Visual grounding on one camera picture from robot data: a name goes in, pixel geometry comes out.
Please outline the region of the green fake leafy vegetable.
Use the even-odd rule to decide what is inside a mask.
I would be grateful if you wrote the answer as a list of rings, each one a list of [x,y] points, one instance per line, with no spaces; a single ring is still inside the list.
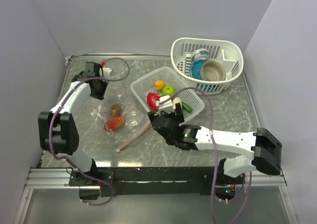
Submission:
[[[193,109],[187,103],[182,103],[182,109],[185,110],[187,113],[191,113]]]

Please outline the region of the brown fake mushroom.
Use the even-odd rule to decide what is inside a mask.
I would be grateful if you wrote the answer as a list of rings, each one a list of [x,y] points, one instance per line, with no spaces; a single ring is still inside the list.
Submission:
[[[119,104],[114,104],[110,108],[110,113],[113,117],[119,117],[122,114],[122,108]]]

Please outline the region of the red fake dragon fruit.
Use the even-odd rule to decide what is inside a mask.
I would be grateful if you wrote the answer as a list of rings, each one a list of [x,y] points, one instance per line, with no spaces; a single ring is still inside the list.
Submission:
[[[159,93],[153,93],[153,92],[148,93],[148,95],[147,95],[147,104],[148,104],[148,107],[152,111],[154,111],[154,112],[158,111],[156,102],[159,101],[159,100],[160,100]]]

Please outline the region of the green fake apple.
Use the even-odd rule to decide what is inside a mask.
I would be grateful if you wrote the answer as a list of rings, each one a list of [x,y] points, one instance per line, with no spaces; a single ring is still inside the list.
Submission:
[[[162,90],[163,96],[170,96],[172,97],[176,93],[176,89],[173,86],[165,86]]]

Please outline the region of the clear zip top bag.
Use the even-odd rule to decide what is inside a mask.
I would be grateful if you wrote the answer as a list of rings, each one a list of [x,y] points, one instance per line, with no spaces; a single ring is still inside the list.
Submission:
[[[103,100],[91,99],[89,110],[91,127],[87,144],[94,148],[110,147],[120,153],[150,126],[129,88],[119,83],[107,87]]]

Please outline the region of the orange fake fruit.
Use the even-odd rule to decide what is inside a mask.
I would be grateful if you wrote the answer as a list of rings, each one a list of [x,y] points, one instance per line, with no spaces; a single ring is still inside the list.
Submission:
[[[155,90],[161,92],[165,87],[165,82],[163,80],[157,80],[155,82]]]

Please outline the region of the red fake mango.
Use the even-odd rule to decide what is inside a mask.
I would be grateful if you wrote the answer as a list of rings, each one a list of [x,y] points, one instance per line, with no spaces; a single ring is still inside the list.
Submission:
[[[122,127],[123,124],[124,124],[124,117],[123,116],[114,117],[114,118],[105,122],[104,130],[105,131],[117,130],[120,127]]]

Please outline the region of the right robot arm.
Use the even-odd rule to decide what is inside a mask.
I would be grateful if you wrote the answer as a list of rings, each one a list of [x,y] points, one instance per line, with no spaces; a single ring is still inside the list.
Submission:
[[[148,112],[152,128],[166,143],[182,150],[214,150],[236,153],[216,163],[217,179],[229,183],[243,173],[255,170],[267,175],[281,174],[281,142],[267,129],[256,132],[227,132],[197,125],[185,125],[182,109]]]

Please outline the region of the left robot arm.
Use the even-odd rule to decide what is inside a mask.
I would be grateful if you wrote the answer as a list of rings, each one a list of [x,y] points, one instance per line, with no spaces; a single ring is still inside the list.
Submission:
[[[87,185],[98,181],[94,159],[79,149],[79,133],[74,121],[82,103],[92,97],[103,100],[111,71],[102,65],[86,62],[85,69],[71,80],[63,98],[48,112],[38,116],[39,138],[42,150],[50,152],[57,160],[66,160],[75,171],[74,177]]]

